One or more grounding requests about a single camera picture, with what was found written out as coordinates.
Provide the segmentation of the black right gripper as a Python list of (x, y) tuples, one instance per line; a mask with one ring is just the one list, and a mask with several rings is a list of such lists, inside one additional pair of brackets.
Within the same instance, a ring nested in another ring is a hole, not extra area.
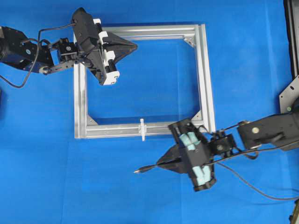
[(210, 189), (215, 183), (213, 159), (206, 137), (190, 119), (168, 125), (176, 144), (157, 161), (158, 167), (187, 173), (194, 191)]

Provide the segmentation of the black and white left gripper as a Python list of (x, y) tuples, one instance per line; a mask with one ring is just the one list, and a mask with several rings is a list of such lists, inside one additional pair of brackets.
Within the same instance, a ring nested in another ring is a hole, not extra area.
[(115, 63), (138, 49), (138, 45), (97, 27), (82, 7), (72, 15), (73, 32), (80, 62), (97, 78), (100, 85), (116, 84), (120, 76)]

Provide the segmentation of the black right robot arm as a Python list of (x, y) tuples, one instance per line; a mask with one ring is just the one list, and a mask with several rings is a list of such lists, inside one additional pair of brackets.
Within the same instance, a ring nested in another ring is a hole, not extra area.
[[(180, 174), (188, 174), (195, 191), (211, 188), (216, 183), (214, 157), (233, 157), (237, 148), (233, 135), (224, 130), (212, 133), (208, 140), (190, 119), (169, 125), (176, 144), (158, 161), (157, 166)], [(237, 131), (245, 151), (256, 152), (262, 144), (271, 143), (282, 150), (299, 146), (299, 113), (275, 114), (253, 122), (240, 122)]]

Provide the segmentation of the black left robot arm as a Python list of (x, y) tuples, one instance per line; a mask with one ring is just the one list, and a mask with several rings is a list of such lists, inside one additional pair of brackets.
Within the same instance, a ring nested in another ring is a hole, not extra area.
[(76, 42), (61, 38), (49, 42), (41, 38), (28, 38), (19, 30), (0, 28), (0, 61), (28, 74), (56, 73), (83, 64), (100, 85), (112, 85), (120, 76), (116, 64), (137, 50), (137, 44), (116, 34), (104, 31), (101, 22), (82, 7), (72, 15), (70, 24)]

